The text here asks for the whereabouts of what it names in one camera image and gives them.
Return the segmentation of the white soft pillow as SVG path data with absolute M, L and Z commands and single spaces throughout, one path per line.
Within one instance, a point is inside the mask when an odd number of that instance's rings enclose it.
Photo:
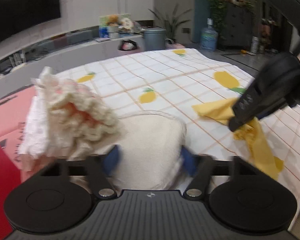
M 80 142 L 69 160 L 105 155 L 114 145 L 119 163 L 110 174 L 117 192 L 122 190 L 167 190 L 179 176 L 180 150 L 186 139 L 186 124 L 161 111 L 143 111 L 119 117 L 118 132 L 90 144 Z

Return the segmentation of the cream pink knitted toy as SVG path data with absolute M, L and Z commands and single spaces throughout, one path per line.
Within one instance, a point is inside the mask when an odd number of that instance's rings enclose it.
M 51 70 L 44 67 L 31 80 L 47 113 L 48 150 L 68 160 L 85 159 L 97 143 L 119 132 L 119 120 L 88 86 L 60 79 Z

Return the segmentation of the yellow cloth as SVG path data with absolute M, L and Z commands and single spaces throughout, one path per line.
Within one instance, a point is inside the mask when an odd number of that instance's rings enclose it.
M 193 105 L 192 109 L 199 116 L 228 125 L 230 119 L 235 116 L 232 106 L 236 101 L 236 98 L 222 99 Z M 284 168 L 284 161 L 273 155 L 259 120 L 253 118 L 233 134 L 234 139 L 246 142 L 250 153 L 249 162 L 272 179 L 278 180 L 279 173 Z

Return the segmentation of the white crumpled paper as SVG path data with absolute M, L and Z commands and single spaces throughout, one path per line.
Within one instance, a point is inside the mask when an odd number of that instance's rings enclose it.
M 24 172 L 36 172 L 54 160 L 45 99 L 32 98 L 18 155 Z

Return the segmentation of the blue water jug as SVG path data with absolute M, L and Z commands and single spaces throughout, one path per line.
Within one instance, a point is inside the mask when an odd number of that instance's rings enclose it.
M 208 51 L 215 51 L 217 47 L 218 33 L 213 27 L 213 19 L 207 19 L 207 27 L 202 30 L 200 48 Z

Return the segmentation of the lemon pattern white tablecloth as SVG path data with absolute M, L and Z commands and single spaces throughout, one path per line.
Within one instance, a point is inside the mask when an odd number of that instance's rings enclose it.
M 219 160 L 249 157 L 245 142 L 235 140 L 224 125 L 200 118 L 193 106 L 234 98 L 253 78 L 196 49 L 119 56 L 82 64 L 57 76 L 81 80 L 118 115 L 155 110 L 180 118 L 187 127 L 186 145 L 195 153 Z M 278 181 L 300 206 L 300 107 L 279 110 L 262 119 L 261 126 L 273 155 L 283 162 Z

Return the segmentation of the pink small stool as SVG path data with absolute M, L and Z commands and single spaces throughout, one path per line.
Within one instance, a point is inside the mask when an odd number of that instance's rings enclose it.
M 170 43 L 166 43 L 166 49 L 185 49 L 185 46 L 183 46 L 182 44 L 179 43 L 174 43 L 174 44 L 170 44 Z

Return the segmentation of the pink waste basket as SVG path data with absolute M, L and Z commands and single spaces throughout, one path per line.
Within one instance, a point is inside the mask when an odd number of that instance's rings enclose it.
M 140 52 L 139 45 L 133 40 L 121 40 L 118 47 L 119 55 L 129 55 Z

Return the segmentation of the green potted plant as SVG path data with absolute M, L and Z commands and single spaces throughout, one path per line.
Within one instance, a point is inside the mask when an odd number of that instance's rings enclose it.
M 188 14 L 189 12 L 191 12 L 192 9 L 187 9 L 181 12 L 180 14 L 178 14 L 178 9 L 179 9 L 179 4 L 176 3 L 173 8 L 171 16 L 169 16 L 168 14 L 163 15 L 157 8 L 154 8 L 153 10 L 148 9 L 154 15 L 154 17 L 159 21 L 160 23 L 159 26 L 166 30 L 166 37 L 174 42 L 176 41 L 176 34 L 178 28 L 181 25 L 191 21 L 190 19 L 181 20 L 181 18 L 186 14 Z

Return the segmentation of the grey round trash bin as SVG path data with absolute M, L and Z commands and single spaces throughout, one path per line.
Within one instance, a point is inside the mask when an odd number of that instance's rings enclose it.
M 143 31 L 145 51 L 164 50 L 166 48 L 166 30 L 163 28 L 147 28 Z

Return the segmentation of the small teddy bear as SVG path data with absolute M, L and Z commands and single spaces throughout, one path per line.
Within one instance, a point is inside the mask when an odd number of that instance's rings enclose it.
M 119 25 L 119 16 L 118 15 L 110 15 L 108 16 L 107 26 L 115 27 Z

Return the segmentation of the black wall television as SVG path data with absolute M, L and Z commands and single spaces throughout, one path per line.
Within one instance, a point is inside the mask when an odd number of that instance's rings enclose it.
M 0 0 L 0 42 L 60 17 L 59 0 Z

